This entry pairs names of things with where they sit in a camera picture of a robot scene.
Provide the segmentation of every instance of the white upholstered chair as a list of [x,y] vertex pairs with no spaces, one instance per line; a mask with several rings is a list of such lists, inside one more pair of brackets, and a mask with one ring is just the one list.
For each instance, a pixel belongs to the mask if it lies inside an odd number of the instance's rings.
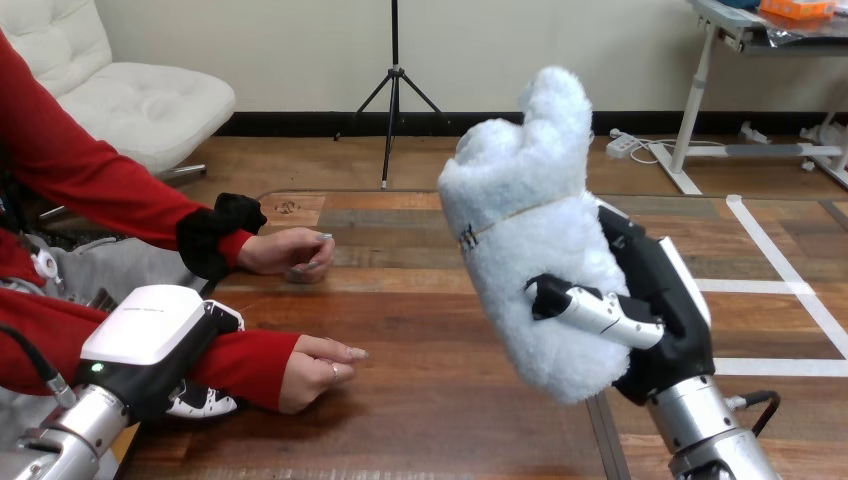
[[0,30],[93,137],[160,177],[205,172],[172,167],[232,115],[235,94],[225,82],[177,67],[113,63],[94,0],[0,0]]

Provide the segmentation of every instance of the human hand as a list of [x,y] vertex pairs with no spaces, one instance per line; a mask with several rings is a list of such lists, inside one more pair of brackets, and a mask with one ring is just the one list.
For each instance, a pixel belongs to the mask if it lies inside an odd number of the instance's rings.
[[260,275],[285,274],[291,282],[315,283],[333,265],[335,248],[330,234],[290,228],[249,238],[239,252],[238,264]]
[[354,363],[368,352],[329,338],[301,336],[286,364],[280,388],[281,413],[300,412],[322,393],[356,376]]

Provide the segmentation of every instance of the black baseboard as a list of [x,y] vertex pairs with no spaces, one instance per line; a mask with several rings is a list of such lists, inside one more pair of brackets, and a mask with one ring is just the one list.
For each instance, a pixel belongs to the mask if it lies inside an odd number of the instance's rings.
[[[695,124],[696,134],[736,134],[747,120],[766,135],[797,135],[802,128],[822,122],[818,112],[701,112]],[[344,136],[386,135],[388,114],[363,113],[354,125],[346,112],[236,112],[216,133],[237,137],[333,137],[339,130]],[[432,113],[401,113],[394,130],[398,136],[460,136],[474,125],[493,118],[521,123],[519,112],[447,113],[450,125]],[[839,114],[843,123],[848,115]],[[673,135],[680,129],[683,112],[595,112],[592,129],[607,135],[618,128],[633,135]]]

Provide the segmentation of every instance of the power strip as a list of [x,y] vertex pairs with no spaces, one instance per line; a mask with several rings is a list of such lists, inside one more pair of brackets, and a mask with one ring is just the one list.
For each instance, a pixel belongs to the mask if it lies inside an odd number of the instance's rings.
[[633,150],[639,148],[639,140],[632,135],[622,133],[618,138],[607,144],[607,155],[615,158],[624,158]]

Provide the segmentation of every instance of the fuzzy white mitten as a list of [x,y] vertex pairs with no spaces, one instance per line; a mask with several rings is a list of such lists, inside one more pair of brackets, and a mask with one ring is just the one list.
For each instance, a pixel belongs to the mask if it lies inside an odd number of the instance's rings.
[[627,295],[586,190],[592,106],[578,79],[542,70],[520,99],[524,125],[475,126],[439,178],[451,231],[487,315],[528,383],[571,404],[624,375],[629,348],[557,319],[534,321],[528,280],[550,273]]

